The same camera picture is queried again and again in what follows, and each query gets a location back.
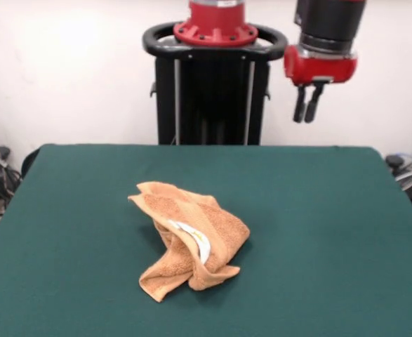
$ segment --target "orange towel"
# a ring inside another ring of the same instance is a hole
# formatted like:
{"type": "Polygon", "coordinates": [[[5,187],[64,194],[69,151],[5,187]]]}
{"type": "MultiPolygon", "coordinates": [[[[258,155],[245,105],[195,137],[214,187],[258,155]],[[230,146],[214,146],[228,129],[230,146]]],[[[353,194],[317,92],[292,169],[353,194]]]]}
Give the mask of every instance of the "orange towel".
{"type": "Polygon", "coordinates": [[[189,281],[204,290],[237,275],[227,265],[249,237],[241,220],[220,208],[215,198],[163,183],[142,183],[142,192],[128,199],[149,215],[167,248],[140,277],[139,283],[154,300],[189,281]]]}

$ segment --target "white wall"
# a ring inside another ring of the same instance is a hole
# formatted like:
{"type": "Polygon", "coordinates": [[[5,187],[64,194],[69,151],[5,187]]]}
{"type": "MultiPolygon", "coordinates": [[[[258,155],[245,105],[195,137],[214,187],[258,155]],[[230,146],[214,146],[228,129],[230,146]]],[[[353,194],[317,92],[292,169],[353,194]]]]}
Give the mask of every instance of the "white wall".
{"type": "MultiPolygon", "coordinates": [[[[294,42],[294,0],[248,0],[248,19],[294,42]]],[[[187,0],[0,0],[0,144],[13,163],[44,143],[157,142],[153,58],[142,33],[187,0]]],[[[368,0],[359,69],[326,89],[317,121],[292,122],[296,90],[272,64],[264,144],[412,152],[412,0],[368,0]]]]}

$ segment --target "green table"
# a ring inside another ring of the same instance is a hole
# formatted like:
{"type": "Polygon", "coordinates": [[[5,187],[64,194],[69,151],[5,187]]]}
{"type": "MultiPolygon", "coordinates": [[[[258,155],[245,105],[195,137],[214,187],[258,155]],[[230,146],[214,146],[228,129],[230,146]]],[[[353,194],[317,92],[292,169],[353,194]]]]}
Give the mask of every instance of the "green table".
{"type": "Polygon", "coordinates": [[[367,148],[46,146],[0,223],[3,336],[412,336],[412,205],[367,148]],[[239,276],[140,289],[148,180],[250,227],[239,276]]]}

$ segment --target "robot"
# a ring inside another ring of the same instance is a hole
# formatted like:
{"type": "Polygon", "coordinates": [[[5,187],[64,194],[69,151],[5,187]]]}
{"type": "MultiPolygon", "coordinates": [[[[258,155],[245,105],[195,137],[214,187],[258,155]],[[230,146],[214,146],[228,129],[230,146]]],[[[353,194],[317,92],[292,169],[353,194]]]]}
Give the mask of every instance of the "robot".
{"type": "Polygon", "coordinates": [[[269,62],[280,58],[298,88],[294,122],[313,122],[324,87],[350,80],[357,68],[352,42],[365,5],[298,0],[300,37],[289,45],[281,32],[246,23],[244,0],[190,0],[186,21],[152,27],[143,36],[144,49],[156,56],[151,95],[157,94],[159,144],[259,145],[269,62]]]}

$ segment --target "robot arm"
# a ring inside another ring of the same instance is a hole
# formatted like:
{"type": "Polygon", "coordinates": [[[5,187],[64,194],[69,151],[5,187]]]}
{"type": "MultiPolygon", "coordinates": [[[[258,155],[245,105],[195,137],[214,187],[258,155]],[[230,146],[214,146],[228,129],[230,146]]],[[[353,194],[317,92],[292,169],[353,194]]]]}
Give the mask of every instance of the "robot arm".
{"type": "Polygon", "coordinates": [[[295,23],[301,33],[298,45],[284,56],[288,78],[298,87],[293,120],[311,123],[324,86],[351,79],[357,67],[352,42],[357,34],[366,0],[298,0],[295,23]],[[314,86],[305,104],[305,89],[314,86]]]}

